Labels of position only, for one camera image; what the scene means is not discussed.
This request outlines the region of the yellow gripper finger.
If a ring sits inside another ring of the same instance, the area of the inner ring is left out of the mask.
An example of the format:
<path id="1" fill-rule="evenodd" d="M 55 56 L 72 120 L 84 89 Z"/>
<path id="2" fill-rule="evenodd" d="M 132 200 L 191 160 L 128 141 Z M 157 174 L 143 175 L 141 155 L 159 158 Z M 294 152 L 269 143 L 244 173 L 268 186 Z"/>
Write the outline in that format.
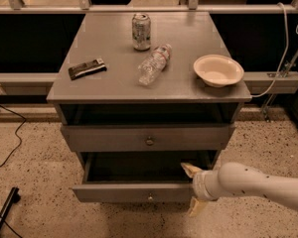
<path id="1" fill-rule="evenodd" d="M 189 178 L 193 178 L 195 176 L 195 174 L 202 171 L 202 169 L 200 169 L 199 167 L 196 167 L 190 163 L 181 163 L 181 167 L 183 168 L 183 170 L 185 171 L 185 173 L 187 174 L 187 176 Z"/>
<path id="2" fill-rule="evenodd" d="M 192 197 L 190 201 L 190 207 L 188 210 L 188 214 L 190 217 L 198 216 L 203 209 L 207 206 L 207 202 L 196 197 Z"/>

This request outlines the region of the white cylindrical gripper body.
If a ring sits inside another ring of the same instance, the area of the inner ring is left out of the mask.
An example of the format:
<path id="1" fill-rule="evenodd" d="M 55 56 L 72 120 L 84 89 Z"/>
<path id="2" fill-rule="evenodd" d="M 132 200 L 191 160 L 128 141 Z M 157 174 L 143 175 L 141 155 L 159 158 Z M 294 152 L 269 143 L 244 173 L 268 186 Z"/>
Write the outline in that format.
<path id="1" fill-rule="evenodd" d="M 221 186 L 217 171 L 200 171 L 193 177 L 195 195 L 202 200 L 213 201 L 221 197 Z"/>

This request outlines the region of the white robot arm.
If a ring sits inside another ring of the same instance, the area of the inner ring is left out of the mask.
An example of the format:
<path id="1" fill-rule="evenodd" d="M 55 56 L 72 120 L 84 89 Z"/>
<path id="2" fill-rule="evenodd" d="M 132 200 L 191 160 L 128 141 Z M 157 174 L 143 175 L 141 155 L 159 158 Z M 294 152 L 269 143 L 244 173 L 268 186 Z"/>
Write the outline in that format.
<path id="1" fill-rule="evenodd" d="M 192 179 L 194 195 L 189 215 L 197 216 L 208 201 L 221 197 L 257 196 L 298 212 L 298 178 L 268 175 L 240 163 L 225 163 L 217 170 L 205 171 L 190 163 L 181 163 Z"/>

